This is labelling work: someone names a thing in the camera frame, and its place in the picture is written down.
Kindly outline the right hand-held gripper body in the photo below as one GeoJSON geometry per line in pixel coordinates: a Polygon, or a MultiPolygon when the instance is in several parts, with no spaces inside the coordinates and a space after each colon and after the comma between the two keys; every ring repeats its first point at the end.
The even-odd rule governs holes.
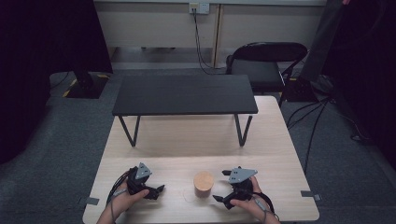
{"type": "Polygon", "coordinates": [[[230,198],[241,201],[250,200],[253,191],[250,178],[257,173],[255,169],[233,168],[229,177],[229,183],[233,187],[230,198]]]}

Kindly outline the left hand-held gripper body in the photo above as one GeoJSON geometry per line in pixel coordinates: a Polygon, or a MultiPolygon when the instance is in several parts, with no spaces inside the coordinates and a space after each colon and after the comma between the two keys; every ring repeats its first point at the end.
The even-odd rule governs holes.
{"type": "Polygon", "coordinates": [[[136,194],[137,192],[139,192],[143,189],[149,190],[148,195],[151,192],[156,192],[156,189],[154,189],[152,187],[148,187],[146,185],[146,182],[149,179],[150,175],[151,175],[150,169],[143,162],[140,162],[134,168],[130,168],[129,173],[127,175],[128,192],[131,195],[136,194]]]}

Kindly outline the wooden cylinder cup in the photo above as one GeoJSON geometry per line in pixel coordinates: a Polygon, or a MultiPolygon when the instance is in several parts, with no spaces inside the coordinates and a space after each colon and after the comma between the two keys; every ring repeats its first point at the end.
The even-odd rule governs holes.
{"type": "Polygon", "coordinates": [[[198,198],[207,198],[214,186],[214,176],[208,171],[201,171],[193,178],[194,193],[198,198]]]}

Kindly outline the person's right hand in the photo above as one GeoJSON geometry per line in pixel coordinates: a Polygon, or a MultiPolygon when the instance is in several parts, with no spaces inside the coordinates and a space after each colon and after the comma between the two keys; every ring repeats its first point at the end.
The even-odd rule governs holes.
{"type": "Polygon", "coordinates": [[[263,198],[258,196],[258,193],[261,193],[262,190],[259,186],[256,177],[252,176],[250,180],[252,182],[252,188],[254,192],[252,198],[248,201],[240,201],[240,200],[232,199],[231,204],[245,209],[251,215],[257,218],[259,221],[265,223],[269,221],[269,211],[270,211],[269,205],[266,203],[266,201],[263,198]]]}

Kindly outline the person's left hand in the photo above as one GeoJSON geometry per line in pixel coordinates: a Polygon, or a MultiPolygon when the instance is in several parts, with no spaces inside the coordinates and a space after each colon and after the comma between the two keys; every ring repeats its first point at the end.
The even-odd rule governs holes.
{"type": "Polygon", "coordinates": [[[131,195],[127,191],[127,184],[122,183],[118,188],[117,191],[125,189],[125,192],[119,194],[116,196],[114,199],[111,200],[111,202],[108,205],[108,208],[110,209],[110,214],[113,215],[114,217],[118,217],[121,213],[125,212],[128,210],[130,207],[132,207],[135,203],[138,201],[144,199],[148,194],[149,190],[148,189],[143,189],[136,194],[131,195]]]}

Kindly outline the black metal-legged shelf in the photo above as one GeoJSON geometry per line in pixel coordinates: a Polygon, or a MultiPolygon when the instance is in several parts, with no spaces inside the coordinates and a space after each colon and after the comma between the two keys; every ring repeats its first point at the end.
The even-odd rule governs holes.
{"type": "Polygon", "coordinates": [[[120,121],[135,116],[227,115],[235,120],[239,145],[248,138],[247,123],[259,112],[246,75],[128,76],[120,85],[112,115],[120,121]]]}

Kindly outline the black folding chair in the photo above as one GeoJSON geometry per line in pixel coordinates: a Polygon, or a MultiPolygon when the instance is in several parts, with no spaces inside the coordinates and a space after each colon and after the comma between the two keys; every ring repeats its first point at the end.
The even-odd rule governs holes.
{"type": "Polygon", "coordinates": [[[294,66],[307,55],[296,42],[254,42],[226,58],[227,75],[247,75],[254,92],[280,92],[278,106],[286,100],[294,66]]]}

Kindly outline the black stand base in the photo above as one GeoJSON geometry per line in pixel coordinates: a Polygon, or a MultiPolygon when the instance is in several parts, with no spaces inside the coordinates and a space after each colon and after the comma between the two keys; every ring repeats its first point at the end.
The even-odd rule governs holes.
{"type": "Polygon", "coordinates": [[[63,97],[99,99],[108,81],[108,75],[100,74],[88,74],[84,79],[75,78],[63,94],[63,97]]]}

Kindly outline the black curtain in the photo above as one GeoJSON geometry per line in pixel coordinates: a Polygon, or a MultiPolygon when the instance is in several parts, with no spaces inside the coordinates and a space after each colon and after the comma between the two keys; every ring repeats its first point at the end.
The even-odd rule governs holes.
{"type": "Polygon", "coordinates": [[[50,97],[50,75],[112,71],[93,0],[0,0],[0,164],[25,146],[50,97]]]}

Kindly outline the grey leaning panel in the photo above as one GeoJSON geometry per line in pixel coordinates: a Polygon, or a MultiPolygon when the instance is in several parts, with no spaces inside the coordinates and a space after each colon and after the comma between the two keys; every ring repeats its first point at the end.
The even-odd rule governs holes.
{"type": "Polygon", "coordinates": [[[349,3],[350,0],[327,0],[312,46],[299,76],[302,81],[315,82],[318,80],[342,19],[343,11],[349,3]]]}

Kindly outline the dark curtain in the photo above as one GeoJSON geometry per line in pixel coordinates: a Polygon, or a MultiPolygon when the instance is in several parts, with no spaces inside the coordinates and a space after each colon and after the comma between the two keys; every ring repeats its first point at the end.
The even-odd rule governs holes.
{"type": "Polygon", "coordinates": [[[396,170],[396,0],[343,7],[325,73],[396,170]]]}

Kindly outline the white wall socket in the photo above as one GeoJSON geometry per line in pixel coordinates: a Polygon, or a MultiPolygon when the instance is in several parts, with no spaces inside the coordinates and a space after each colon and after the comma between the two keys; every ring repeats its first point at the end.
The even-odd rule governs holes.
{"type": "Polygon", "coordinates": [[[209,3],[189,3],[190,14],[203,14],[208,15],[210,12],[209,3]]]}

